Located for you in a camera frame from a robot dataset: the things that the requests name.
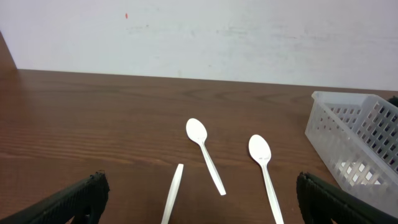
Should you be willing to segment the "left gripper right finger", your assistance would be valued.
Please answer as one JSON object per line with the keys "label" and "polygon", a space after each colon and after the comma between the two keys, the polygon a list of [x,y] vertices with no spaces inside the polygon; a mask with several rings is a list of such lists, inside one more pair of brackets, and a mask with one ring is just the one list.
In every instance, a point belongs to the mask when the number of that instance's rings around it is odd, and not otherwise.
{"label": "left gripper right finger", "polygon": [[298,205],[305,224],[397,224],[388,215],[311,173],[299,173]]}

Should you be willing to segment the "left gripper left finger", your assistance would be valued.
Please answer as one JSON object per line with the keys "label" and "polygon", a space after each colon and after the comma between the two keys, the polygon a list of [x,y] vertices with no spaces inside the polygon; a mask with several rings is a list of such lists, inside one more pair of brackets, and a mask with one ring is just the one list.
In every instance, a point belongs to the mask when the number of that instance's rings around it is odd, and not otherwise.
{"label": "left gripper left finger", "polygon": [[1,223],[97,224],[105,210],[108,194],[109,184],[105,173],[96,172],[24,210],[3,218]]}

